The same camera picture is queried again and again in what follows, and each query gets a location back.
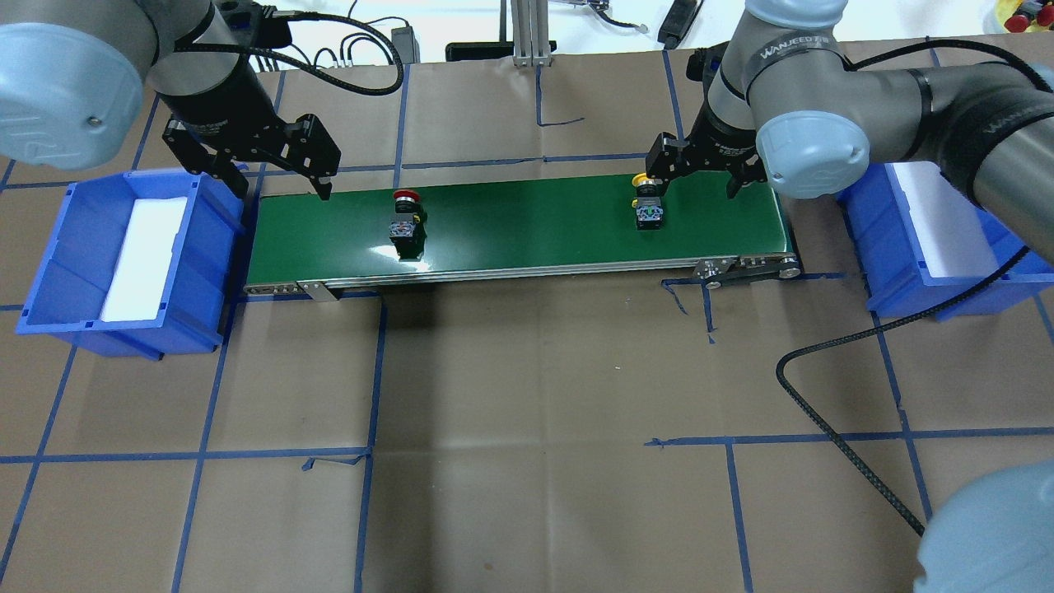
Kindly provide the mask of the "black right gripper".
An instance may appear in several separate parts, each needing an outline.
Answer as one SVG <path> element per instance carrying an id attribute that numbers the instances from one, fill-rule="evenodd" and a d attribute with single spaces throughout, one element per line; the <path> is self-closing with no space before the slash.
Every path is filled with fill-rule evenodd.
<path id="1" fill-rule="evenodd" d="M 685 139 L 661 133 L 645 157 L 644 173 L 649 177 L 649 195 L 663 198 L 667 184 L 695 172 L 730 173 L 726 197 L 737 198 L 742 187 L 768 181 L 756 149 L 752 125 L 728 124 L 714 108 L 704 104 Z"/>

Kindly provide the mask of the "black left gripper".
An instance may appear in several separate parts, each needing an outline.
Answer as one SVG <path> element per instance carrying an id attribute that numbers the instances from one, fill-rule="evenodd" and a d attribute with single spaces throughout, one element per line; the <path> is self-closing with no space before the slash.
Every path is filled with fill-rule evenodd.
<path id="1" fill-rule="evenodd" d="M 237 161 L 267 162 L 308 179 L 321 200 L 331 199 L 340 150 L 321 120 L 305 114 L 280 118 L 247 58 L 237 58 L 214 87 L 192 95 L 161 94 L 170 108 L 162 138 L 191 174 L 219 179 L 239 199 L 249 181 Z"/>

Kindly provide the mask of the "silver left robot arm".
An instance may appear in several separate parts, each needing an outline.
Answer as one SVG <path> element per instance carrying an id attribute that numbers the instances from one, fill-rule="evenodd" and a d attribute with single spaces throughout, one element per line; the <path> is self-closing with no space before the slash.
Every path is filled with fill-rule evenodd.
<path id="1" fill-rule="evenodd" d="M 305 177 L 330 198 L 340 150 L 319 117 L 280 117 L 250 63 L 292 42 L 286 12 L 255 1 L 4 1 L 1 150 L 64 171 L 117 157 L 152 88 L 181 169 L 243 196 L 241 164 Z"/>

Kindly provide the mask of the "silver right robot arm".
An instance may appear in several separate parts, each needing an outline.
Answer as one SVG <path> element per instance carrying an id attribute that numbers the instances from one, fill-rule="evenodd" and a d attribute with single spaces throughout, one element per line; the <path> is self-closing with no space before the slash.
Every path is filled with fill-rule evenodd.
<path id="1" fill-rule="evenodd" d="M 851 464 L 920 536 L 916 592 L 1050 592 L 1052 462 L 998 470 L 960 488 L 923 525 L 843 436 L 790 386 L 786 367 L 805 354 L 930 318 L 971 299 L 1024 255 L 1052 259 L 1052 178 L 1024 166 L 1052 163 L 1052 80 L 1009 50 L 963 39 L 989 63 L 870 71 L 851 63 L 833 27 L 843 1 L 746 2 L 728 44 L 703 50 L 705 98 L 688 138 L 661 134 L 633 181 L 660 196 L 697 171 L 730 174 L 727 192 L 768 183 L 783 198 L 850 187 L 870 164 L 929 161 L 1024 246 L 967 292 L 907 318 L 804 347 L 777 362 L 778 383 Z"/>

